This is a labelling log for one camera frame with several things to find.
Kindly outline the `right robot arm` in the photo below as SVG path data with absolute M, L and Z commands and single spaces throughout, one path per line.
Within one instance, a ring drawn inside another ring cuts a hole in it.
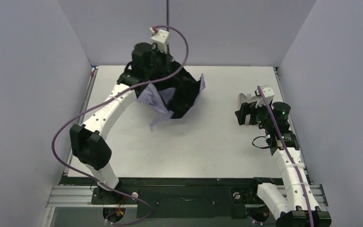
M 242 102 L 235 115 L 239 125 L 264 129 L 267 149 L 280 171 L 286 195 L 272 183 L 260 183 L 257 196 L 276 219 L 278 227 L 329 227 L 331 216 L 316 201 L 305 174 L 305 164 L 296 135 L 290 129 L 290 105 L 274 102 L 257 106 Z

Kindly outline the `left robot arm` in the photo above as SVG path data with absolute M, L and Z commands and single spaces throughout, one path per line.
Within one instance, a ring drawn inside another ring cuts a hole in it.
M 110 164 L 112 150 L 106 142 L 109 131 L 147 87 L 152 88 L 153 82 L 162 82 L 168 75 L 174 75 L 177 69 L 172 69 L 172 62 L 167 44 L 136 44 L 131 62 L 107 99 L 91 108 L 92 116 L 71 126 L 72 154 L 87 167 L 102 190 L 119 192 L 121 189 L 121 181 Z

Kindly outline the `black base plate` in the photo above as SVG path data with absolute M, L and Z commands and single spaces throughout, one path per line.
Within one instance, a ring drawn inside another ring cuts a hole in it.
M 280 178 L 122 178 L 117 192 L 101 189 L 84 177 L 62 177 L 63 185 L 89 186 L 91 203 L 103 205 L 103 216 L 120 222 L 132 208 L 137 218 L 242 219 L 265 220 L 270 206 L 259 197 L 259 187 L 280 187 Z

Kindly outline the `lilac umbrella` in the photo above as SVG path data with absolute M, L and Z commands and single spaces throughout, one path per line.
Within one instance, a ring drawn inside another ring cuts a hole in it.
M 185 36 L 169 24 L 152 27 L 169 33 L 174 31 L 183 41 L 186 41 Z M 203 76 L 195 79 L 185 69 L 186 58 L 182 62 L 178 62 L 173 57 L 169 73 L 146 74 L 145 67 L 149 63 L 149 51 L 152 47 L 151 41 L 136 44 L 131 54 L 132 60 L 125 67 L 125 70 L 139 84 L 139 87 L 135 88 L 137 102 L 147 104 L 160 113 L 160 116 L 152 121 L 151 127 L 163 120 L 184 117 L 196 104 L 205 88 Z

